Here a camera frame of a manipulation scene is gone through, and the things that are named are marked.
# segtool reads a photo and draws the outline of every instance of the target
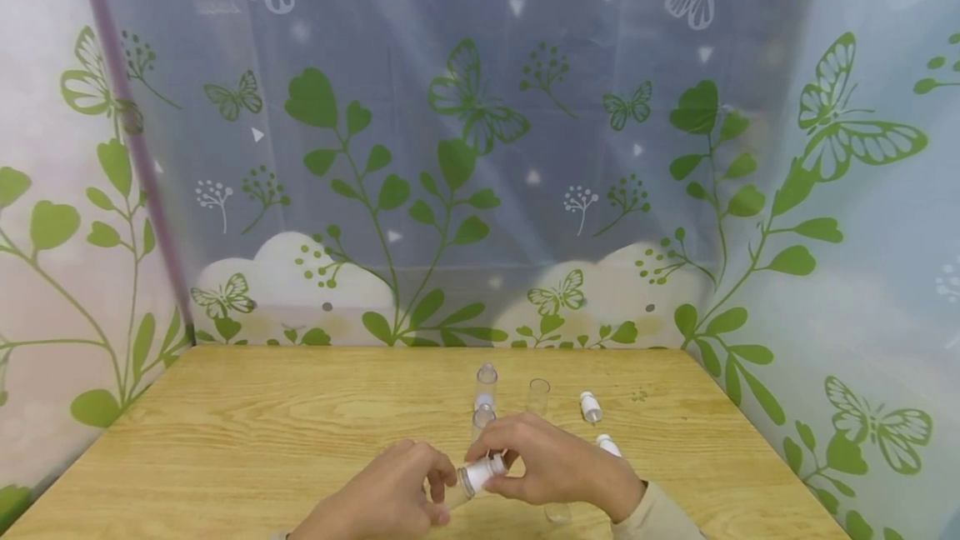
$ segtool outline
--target white cap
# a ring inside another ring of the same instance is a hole
[[[600,402],[593,396],[593,392],[583,391],[580,395],[580,410],[583,413],[583,419],[590,423],[595,423],[603,418],[603,410],[600,408]]]
[[[503,464],[503,457],[495,452],[490,458],[481,458],[478,462],[467,465],[467,479],[474,492],[483,489],[483,484],[494,476],[507,475],[507,466]]]
[[[597,437],[597,444],[602,448],[602,450],[607,451],[608,453],[615,454],[617,457],[623,457],[623,454],[620,453],[617,444],[613,443],[613,440],[610,438],[610,434],[601,433]]]

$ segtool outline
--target wood grain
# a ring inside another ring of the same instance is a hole
[[[265,540],[398,439],[458,463],[487,359],[501,413],[546,378],[548,419],[590,441],[610,433],[712,540],[847,538],[685,352],[324,347],[191,349],[5,538]],[[604,408],[595,427],[586,389]],[[598,510],[571,507],[554,527],[540,507],[482,496],[430,538],[610,538]]]

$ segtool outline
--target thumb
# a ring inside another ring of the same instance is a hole
[[[421,509],[430,518],[430,525],[434,527],[443,527],[450,523],[450,512],[442,504],[435,502],[425,502]]]
[[[513,500],[529,502],[527,495],[525,477],[497,476],[491,477],[487,483],[482,486],[487,492],[499,494],[504,498],[513,498]]]

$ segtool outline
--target hand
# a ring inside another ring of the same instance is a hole
[[[430,482],[429,502],[423,482]],[[456,485],[450,459],[425,442],[402,440],[374,458],[347,485],[324,498],[290,534],[290,540],[421,538],[446,526],[444,484]]]
[[[646,491],[626,459],[532,413],[489,422],[467,451],[466,462],[488,451],[506,451],[508,467],[519,457],[526,472],[522,477],[494,477],[484,488],[525,503],[591,503],[619,523],[637,509]]]

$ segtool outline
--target sleeve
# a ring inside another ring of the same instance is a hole
[[[613,540],[703,540],[696,523],[650,482],[630,517],[611,526]]]

